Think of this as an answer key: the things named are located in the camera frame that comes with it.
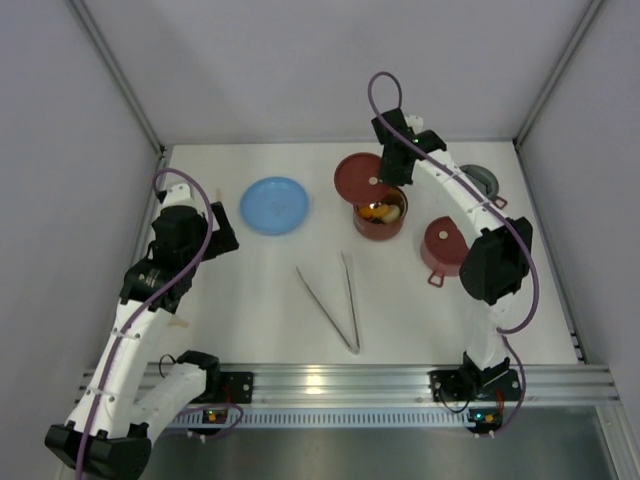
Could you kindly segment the dark red lid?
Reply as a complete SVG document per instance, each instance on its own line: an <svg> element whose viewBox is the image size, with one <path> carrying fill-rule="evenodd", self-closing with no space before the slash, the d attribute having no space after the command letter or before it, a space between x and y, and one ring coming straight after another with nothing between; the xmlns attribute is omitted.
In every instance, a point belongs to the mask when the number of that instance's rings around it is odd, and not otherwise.
<svg viewBox="0 0 640 480"><path fill-rule="evenodd" d="M344 158L334 171L334 186L340 197L353 205L382 200L391 187L379 179L382 159L359 152Z"/></svg>
<svg viewBox="0 0 640 480"><path fill-rule="evenodd" d="M449 216L433 220L424 232L426 252L435 260L461 264L469 248L454 221Z"/></svg>

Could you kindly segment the beige round food slice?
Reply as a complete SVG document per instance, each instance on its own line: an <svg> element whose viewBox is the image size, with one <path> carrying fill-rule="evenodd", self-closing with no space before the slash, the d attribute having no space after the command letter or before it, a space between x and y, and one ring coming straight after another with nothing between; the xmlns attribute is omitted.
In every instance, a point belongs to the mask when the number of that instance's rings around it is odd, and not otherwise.
<svg viewBox="0 0 640 480"><path fill-rule="evenodd" d="M392 224L396 222L402 215L402 210L398 205L388 205L385 214L381 217L384 224Z"/></svg>

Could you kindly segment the orange round food slice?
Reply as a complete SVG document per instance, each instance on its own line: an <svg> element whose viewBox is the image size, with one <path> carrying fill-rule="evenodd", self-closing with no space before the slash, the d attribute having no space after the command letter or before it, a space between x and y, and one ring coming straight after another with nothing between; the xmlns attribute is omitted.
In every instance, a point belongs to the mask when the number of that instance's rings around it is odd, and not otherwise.
<svg viewBox="0 0 640 480"><path fill-rule="evenodd" d="M358 208L358 214L361 218L368 221L379 221L389 211L389 206L384 203L374 203L363 205Z"/></svg>

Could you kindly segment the dark red lunch container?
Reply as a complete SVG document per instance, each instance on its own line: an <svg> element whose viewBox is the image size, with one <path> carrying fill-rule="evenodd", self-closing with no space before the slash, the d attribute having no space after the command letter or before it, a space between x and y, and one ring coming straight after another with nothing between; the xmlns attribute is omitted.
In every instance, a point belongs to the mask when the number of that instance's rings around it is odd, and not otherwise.
<svg viewBox="0 0 640 480"><path fill-rule="evenodd" d="M396 236L404 223L404 219L408 209L408 200L405 193L396 187L392 187L388 194L383 198L381 202L387 205L398 205L402 210L401 217L392 224L384 224L379 221L368 221L363 219L358 214L358 208L360 206L353 207L352 220L356 230L365 238L374 241L389 240Z"/></svg>

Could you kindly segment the pink lunch container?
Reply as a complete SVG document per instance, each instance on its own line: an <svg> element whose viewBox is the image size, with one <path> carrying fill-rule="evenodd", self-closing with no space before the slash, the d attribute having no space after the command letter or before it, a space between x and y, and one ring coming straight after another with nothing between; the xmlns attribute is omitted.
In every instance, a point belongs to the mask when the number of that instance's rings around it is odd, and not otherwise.
<svg viewBox="0 0 640 480"><path fill-rule="evenodd" d="M449 235L442 239L438 232L425 234L420 245L420 256L431 271L428 283L441 288L446 277L457 277L469 248L462 237Z"/></svg>

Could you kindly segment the metal tongs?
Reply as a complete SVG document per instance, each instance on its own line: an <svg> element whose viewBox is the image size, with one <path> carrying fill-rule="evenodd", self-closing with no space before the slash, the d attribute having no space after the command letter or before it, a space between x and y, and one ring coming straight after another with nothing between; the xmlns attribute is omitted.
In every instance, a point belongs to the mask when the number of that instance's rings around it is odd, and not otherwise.
<svg viewBox="0 0 640 480"><path fill-rule="evenodd" d="M349 252L323 261L299 262L295 275L314 309L353 356L362 351L362 335L355 292L353 259Z"/></svg>

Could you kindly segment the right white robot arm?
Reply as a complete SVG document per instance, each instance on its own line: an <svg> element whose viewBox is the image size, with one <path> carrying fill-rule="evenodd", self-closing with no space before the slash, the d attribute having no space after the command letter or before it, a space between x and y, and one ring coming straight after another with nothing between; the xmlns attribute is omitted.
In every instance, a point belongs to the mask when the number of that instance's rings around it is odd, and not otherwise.
<svg viewBox="0 0 640 480"><path fill-rule="evenodd" d="M417 185L441 194L469 247L459 270L466 293L486 306L455 372L454 392L474 400L512 374L508 336L537 313L540 281L531 247L533 227L512 219L473 184L432 131L415 133L401 108L377 112L372 121L383 147L377 177L390 186Z"/></svg>

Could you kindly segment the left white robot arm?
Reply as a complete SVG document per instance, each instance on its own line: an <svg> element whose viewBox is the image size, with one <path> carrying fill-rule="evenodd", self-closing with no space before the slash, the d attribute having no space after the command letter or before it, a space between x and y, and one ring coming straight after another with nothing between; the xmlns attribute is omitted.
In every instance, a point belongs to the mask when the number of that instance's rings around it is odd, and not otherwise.
<svg viewBox="0 0 640 480"><path fill-rule="evenodd" d="M220 361L188 350L143 397L137 395L155 345L200 264L239 247L223 205L211 218L190 205L165 205L155 238L131 266L104 352L68 419L50 426L46 447L67 467L102 479L137 479L161 432L190 403L229 400Z"/></svg>

